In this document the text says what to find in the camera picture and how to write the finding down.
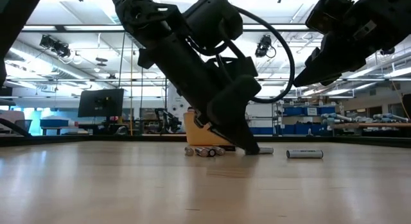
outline white battery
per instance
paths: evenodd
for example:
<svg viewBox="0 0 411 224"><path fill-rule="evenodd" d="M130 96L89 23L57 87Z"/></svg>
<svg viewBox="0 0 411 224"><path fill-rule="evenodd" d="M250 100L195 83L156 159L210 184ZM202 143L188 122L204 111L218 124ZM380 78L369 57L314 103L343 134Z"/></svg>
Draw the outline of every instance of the white battery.
<svg viewBox="0 0 411 224"><path fill-rule="evenodd" d="M289 159L321 159L323 156L322 150L287 150Z"/></svg>
<svg viewBox="0 0 411 224"><path fill-rule="evenodd" d="M274 148L271 147L260 147L259 154L273 154Z"/></svg>

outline cable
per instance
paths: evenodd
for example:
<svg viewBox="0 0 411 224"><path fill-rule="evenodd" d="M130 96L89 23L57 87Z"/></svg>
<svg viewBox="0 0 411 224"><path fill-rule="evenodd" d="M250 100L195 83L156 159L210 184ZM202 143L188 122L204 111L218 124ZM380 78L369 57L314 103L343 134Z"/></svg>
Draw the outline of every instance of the cable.
<svg viewBox="0 0 411 224"><path fill-rule="evenodd" d="M261 98L255 98L255 97L251 99L252 101L254 101L256 103L274 103L276 101L279 101L280 99L282 99L284 96L286 96L288 94L288 92L290 91L290 89L291 89L291 87L293 86L293 83L294 83L295 63L294 63L294 58L293 58L293 54L291 52L291 49L288 46L285 39L281 36L281 34L275 28L273 28L269 23L267 23L266 21L264 21L262 18L258 17L257 15L254 15L253 13L250 13L250 12L248 12L248 11L242 9L242 8L239 8L237 6L234 6L234 7L241 14L249 17L250 19L255 20L256 22L263 25L266 29L271 31L285 49L287 57L290 61L290 78L288 79L287 87L285 88L285 90L282 93L280 93L278 96L276 96L272 99L261 99Z"/></svg>
<svg viewBox="0 0 411 224"><path fill-rule="evenodd" d="M411 119L410 119L410 116L408 115L407 110L405 109L405 106L404 106L404 103L403 103L403 98L401 97L401 94L400 94L400 93L398 92L398 90L397 90L396 84L395 84L393 81L391 81L391 83L392 83L392 86L394 86L394 88L395 88L395 90L396 90L396 92L397 92L397 95L398 95L398 97L399 97L399 100L400 100L400 102L401 102L401 104L402 104L402 106L403 106L405 115L407 115L408 120L411 120Z"/></svg>
<svg viewBox="0 0 411 224"><path fill-rule="evenodd" d="M58 57L58 60L61 61L63 64L70 64L70 63L73 61L73 59L71 59L71 60L68 61L68 62L64 62L61 57Z"/></svg>
<svg viewBox="0 0 411 224"><path fill-rule="evenodd" d="M224 24L223 21L218 25L218 32L220 32L220 35L223 38L223 41L227 44L229 49L237 56L239 59L245 59L245 55L241 52L240 49L231 41L231 39L228 37L224 30Z"/></svg>
<svg viewBox="0 0 411 224"><path fill-rule="evenodd" d="M273 46L271 46L271 48L274 49L274 51L275 51L274 56L268 56L267 54L265 55L265 56L269 57L270 59L274 58L277 55L277 49Z"/></svg>
<svg viewBox="0 0 411 224"><path fill-rule="evenodd" d="M126 39L126 33L123 34L123 47L121 48L121 58L120 58L120 73L118 75L118 88L120 88L121 83L121 68L123 66L123 53L124 53L124 41Z"/></svg>
<svg viewBox="0 0 411 224"><path fill-rule="evenodd" d="M30 61L28 61L26 64L30 63L31 61L37 59L40 55L44 54L49 48L47 47L46 49L44 49L43 51L40 52L40 54L38 54L37 56L35 56L34 58L32 58Z"/></svg>

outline desk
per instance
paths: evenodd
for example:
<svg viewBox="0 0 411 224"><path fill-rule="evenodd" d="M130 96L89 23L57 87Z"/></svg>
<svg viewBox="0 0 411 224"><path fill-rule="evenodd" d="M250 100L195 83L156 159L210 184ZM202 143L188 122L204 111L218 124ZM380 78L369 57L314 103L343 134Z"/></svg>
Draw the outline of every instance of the desk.
<svg viewBox="0 0 411 224"><path fill-rule="evenodd" d="M77 128L77 127L40 127L43 129L43 135L47 135L47 130L57 130L57 135L60 135L63 128Z"/></svg>

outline ceiling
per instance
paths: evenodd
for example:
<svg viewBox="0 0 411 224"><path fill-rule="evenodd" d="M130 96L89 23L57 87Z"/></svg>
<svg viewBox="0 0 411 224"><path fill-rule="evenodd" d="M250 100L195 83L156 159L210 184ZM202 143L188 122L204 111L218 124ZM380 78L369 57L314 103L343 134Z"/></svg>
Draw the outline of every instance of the ceiling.
<svg viewBox="0 0 411 224"><path fill-rule="evenodd" d="M160 3L171 3L178 6L181 12L187 10L197 0L154 0ZM269 23L275 24L302 24L308 17L309 12L318 0L229 0L230 3L246 9ZM41 0L35 11L31 15L28 25L57 25L57 24L118 24L118 18L114 11L114 5L111 0ZM247 17L243 18L244 23L254 23ZM57 60L56 55L51 51L44 51L39 46L43 35L51 35L55 40L62 43L69 44L69 48L76 52L81 57L76 60L62 59L60 60L60 67L66 67L78 71L76 74L84 74L84 78L106 78L109 74L116 74L121 78L131 78L130 73L133 72L133 78L141 78L142 69L137 65L138 52L136 55L132 54L132 50L137 50L136 45L124 36L124 33L21 33L18 41L36 49L39 53L32 55L42 59L43 55L48 55ZM251 56L260 74L260 78L288 78L289 65L284 49L278 42L274 42L273 46L276 48L277 54L275 58L256 58L254 52L256 45L263 35L271 35L266 32L245 32L241 37L234 41L234 43L243 51L246 56ZM315 32L283 32L282 36L289 43L293 52L295 64L297 66L297 74L303 70L304 61L307 56L320 46L322 35ZM404 55L411 47L410 39L405 40L397 47L397 52L392 56L372 56L368 59L367 66L370 68L373 65L380 64L387 61L393 56ZM223 56L234 56L231 51L226 50ZM107 66L99 67L96 72L96 57L106 58ZM375 76L374 71L361 75L363 78L378 77ZM153 66L151 69L144 70L143 78L164 78L161 71ZM286 82L276 83L275 87L279 91L283 88ZM148 85L162 85L162 82L151 82ZM334 89L336 86L341 87L337 83L328 87ZM314 85L305 90L314 88L321 88Z"/></svg>

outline computer monitor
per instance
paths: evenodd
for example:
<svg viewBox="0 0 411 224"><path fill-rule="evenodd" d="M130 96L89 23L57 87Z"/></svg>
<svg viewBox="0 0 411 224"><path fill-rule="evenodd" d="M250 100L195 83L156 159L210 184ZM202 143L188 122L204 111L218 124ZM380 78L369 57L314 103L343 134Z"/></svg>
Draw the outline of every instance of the computer monitor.
<svg viewBox="0 0 411 224"><path fill-rule="evenodd" d="M124 89L86 90L80 97L78 117L121 116Z"/></svg>

